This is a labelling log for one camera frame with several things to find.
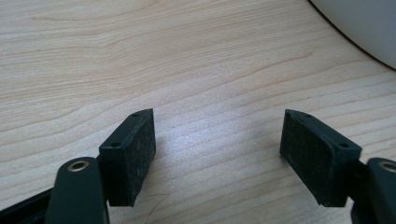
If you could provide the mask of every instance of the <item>white object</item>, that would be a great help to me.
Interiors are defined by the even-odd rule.
[[[396,0],[311,0],[347,37],[396,69]]]

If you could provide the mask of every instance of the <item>metal grommet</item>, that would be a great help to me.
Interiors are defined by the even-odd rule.
[[[381,161],[378,163],[378,165],[389,172],[396,173],[396,164],[395,163],[388,162],[388,161]]]
[[[89,165],[90,163],[88,161],[76,161],[70,164],[69,167],[67,167],[67,170],[69,170],[70,172],[78,172],[82,171]]]

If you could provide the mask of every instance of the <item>light wood tabletop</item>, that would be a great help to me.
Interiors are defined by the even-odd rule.
[[[350,223],[279,156],[286,108],[396,160],[396,73],[305,1],[2,1],[0,209],[153,108],[157,153],[111,223]]]

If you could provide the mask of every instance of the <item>screw hole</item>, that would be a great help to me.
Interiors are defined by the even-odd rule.
[[[121,146],[121,143],[112,143],[111,146],[112,146],[112,147],[120,147],[120,146]]]
[[[340,147],[349,147],[349,145],[347,143],[340,143],[339,145],[340,145]]]
[[[387,162],[387,161],[381,161],[379,163],[379,166],[381,166],[382,168],[384,168],[387,171],[396,173],[396,164],[393,164],[393,163],[390,163],[390,162]]]
[[[87,161],[76,161],[73,164],[69,165],[67,168],[70,172],[78,172],[85,169],[90,163]]]

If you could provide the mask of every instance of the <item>wood grain surface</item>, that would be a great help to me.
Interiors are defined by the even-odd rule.
[[[1,1],[0,209],[131,113],[157,154],[112,223],[350,223],[278,154],[286,108],[396,160],[396,73],[305,0]]]

